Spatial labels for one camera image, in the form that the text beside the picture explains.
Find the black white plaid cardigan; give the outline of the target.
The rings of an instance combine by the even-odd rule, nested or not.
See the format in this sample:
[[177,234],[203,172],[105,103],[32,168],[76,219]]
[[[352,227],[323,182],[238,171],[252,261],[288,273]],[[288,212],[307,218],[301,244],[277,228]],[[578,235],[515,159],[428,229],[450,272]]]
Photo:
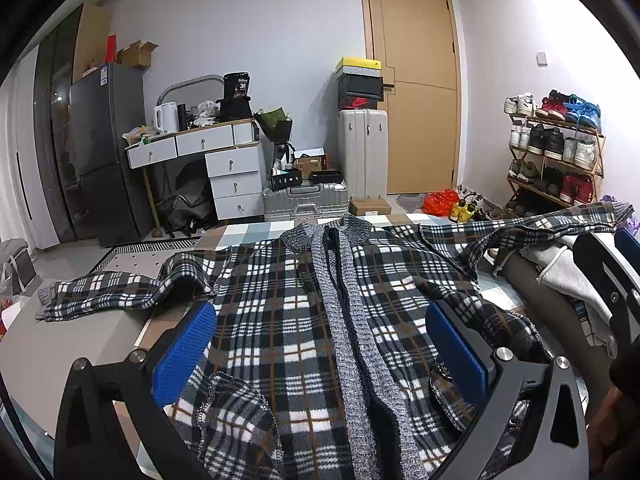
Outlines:
[[[442,301],[491,349],[555,356],[524,315],[480,294],[489,249],[612,233],[631,214],[600,202],[528,218],[386,226],[345,216],[274,240],[168,258],[157,278],[102,272],[39,294],[38,318],[208,302],[216,330],[165,414],[207,479],[438,479],[477,408],[427,333]],[[527,402],[479,479],[506,466]]]

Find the grey white clothes pile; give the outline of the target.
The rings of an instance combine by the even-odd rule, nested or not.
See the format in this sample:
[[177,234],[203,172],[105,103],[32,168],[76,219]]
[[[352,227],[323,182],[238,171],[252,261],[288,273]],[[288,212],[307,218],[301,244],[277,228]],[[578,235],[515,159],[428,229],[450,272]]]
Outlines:
[[565,235],[553,242],[525,247],[520,253],[538,269],[539,284],[584,304],[588,327],[582,331],[586,341],[592,346],[605,348],[606,355],[613,361],[618,353],[618,344],[611,328],[613,313],[584,272],[574,263],[576,240],[577,235]]

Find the white patterned floor mat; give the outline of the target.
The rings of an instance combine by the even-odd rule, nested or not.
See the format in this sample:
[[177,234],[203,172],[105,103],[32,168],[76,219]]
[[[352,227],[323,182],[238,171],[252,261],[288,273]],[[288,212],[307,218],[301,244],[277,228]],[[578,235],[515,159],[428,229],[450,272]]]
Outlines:
[[160,268],[168,258],[177,252],[193,249],[199,241],[198,237],[174,238],[113,247],[89,271],[89,274],[127,272],[157,278]]

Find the wooden shoe rack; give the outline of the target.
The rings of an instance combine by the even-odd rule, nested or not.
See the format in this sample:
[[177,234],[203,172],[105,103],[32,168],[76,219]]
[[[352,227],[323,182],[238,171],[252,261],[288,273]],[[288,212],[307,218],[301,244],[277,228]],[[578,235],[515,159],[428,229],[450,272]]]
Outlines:
[[597,201],[605,177],[606,136],[580,122],[511,114],[506,183],[512,217]]

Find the black bag under desk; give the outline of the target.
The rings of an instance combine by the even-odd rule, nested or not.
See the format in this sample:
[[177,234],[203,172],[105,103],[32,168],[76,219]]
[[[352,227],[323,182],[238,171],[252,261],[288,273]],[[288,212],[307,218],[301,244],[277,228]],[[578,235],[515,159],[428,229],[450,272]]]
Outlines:
[[170,237],[191,236],[217,222],[215,203],[207,178],[196,178],[157,205],[160,225]]

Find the yellow shoes on floor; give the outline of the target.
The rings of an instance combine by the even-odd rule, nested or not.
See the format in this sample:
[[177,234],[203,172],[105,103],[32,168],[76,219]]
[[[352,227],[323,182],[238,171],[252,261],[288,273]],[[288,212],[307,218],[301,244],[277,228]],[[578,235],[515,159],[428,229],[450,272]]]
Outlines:
[[464,223],[471,220],[477,211],[477,202],[471,200],[459,200],[452,206],[449,214],[449,220],[454,223]]

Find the orange plastic bag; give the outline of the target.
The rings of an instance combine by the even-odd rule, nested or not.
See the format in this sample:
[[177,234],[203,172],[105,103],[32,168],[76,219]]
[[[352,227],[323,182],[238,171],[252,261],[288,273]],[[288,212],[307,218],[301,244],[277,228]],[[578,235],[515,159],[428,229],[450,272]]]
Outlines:
[[459,200],[460,196],[454,190],[430,193],[424,197],[421,210],[431,216],[448,217],[452,207],[459,203]]

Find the plaid bed sheet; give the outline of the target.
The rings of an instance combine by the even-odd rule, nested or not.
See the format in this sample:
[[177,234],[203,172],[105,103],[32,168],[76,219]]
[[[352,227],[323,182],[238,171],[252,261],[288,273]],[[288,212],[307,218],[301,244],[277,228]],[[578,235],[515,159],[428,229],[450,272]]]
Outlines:
[[[443,226],[447,223],[445,219],[429,216],[428,214],[388,214],[382,216],[378,214],[374,216],[365,216],[364,220],[369,221],[375,229],[386,228],[386,226]],[[283,232],[294,226],[293,220],[276,221],[276,222],[256,222],[232,224],[231,226],[221,226],[205,232],[198,240],[190,238],[174,238],[170,240],[166,238],[156,238],[155,240],[146,240],[139,244],[140,249],[144,248],[153,254],[153,263],[150,272],[153,276],[157,276],[160,265],[166,259],[162,256],[162,252],[176,252],[177,250],[185,250],[189,248],[204,248],[207,250],[223,250],[229,246],[238,246],[242,244],[261,242],[262,240],[274,240]],[[490,276],[491,260],[485,257],[480,264],[478,270],[478,279],[480,284],[480,294],[483,298],[493,302],[503,310],[512,313],[525,313],[525,300],[515,291],[505,278],[492,278]]]

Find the white drawer desk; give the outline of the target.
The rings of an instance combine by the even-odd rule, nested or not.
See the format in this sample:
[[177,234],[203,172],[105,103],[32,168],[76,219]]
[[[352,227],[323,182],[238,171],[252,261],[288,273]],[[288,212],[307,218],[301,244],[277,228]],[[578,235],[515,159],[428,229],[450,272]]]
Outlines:
[[267,184],[258,125],[251,119],[153,136],[129,148],[129,167],[145,168],[186,156],[205,157],[207,177],[220,220],[259,217]]

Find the silver flat suitcase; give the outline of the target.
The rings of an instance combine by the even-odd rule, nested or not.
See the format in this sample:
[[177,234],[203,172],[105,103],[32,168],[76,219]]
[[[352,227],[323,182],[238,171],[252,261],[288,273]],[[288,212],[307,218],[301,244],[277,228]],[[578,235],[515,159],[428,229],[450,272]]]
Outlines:
[[262,201],[267,221],[329,218],[346,214],[349,195],[344,182],[303,184],[280,191],[267,188]]

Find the white electric kettle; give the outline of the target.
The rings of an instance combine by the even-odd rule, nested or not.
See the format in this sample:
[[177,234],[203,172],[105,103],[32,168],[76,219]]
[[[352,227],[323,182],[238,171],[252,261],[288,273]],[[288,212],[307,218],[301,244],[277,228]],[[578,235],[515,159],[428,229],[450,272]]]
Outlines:
[[154,128],[159,134],[173,134],[179,131],[176,102],[167,102],[154,107]]

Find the brown cardboard box on floor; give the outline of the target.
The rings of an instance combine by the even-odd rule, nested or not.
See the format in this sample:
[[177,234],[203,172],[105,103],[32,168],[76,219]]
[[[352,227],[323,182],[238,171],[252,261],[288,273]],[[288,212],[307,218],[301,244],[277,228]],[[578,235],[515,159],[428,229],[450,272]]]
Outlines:
[[392,213],[392,207],[382,198],[356,198],[349,203],[349,212],[354,216],[386,216]]

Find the black refrigerator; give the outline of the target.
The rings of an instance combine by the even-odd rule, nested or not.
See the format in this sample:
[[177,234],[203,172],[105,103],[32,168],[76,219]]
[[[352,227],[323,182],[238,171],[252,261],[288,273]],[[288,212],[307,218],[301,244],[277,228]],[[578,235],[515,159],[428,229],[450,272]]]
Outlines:
[[102,246],[140,242],[153,227],[143,174],[122,137],[145,124],[142,71],[108,63],[70,87],[70,140],[89,219]]

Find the stacked shoe boxes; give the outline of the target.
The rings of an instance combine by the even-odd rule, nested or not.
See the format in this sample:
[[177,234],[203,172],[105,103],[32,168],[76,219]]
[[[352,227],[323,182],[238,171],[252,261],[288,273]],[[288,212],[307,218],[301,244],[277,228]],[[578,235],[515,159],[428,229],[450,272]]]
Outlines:
[[339,110],[376,110],[384,100],[382,63],[343,56],[335,67]]

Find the cardboard box on refrigerator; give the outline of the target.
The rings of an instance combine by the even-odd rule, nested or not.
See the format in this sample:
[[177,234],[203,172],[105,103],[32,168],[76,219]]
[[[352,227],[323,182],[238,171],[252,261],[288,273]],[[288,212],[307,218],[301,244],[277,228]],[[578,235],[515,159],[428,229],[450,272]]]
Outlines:
[[151,41],[135,41],[117,53],[117,62],[138,70],[146,70],[151,67],[152,52],[156,48],[157,44]]

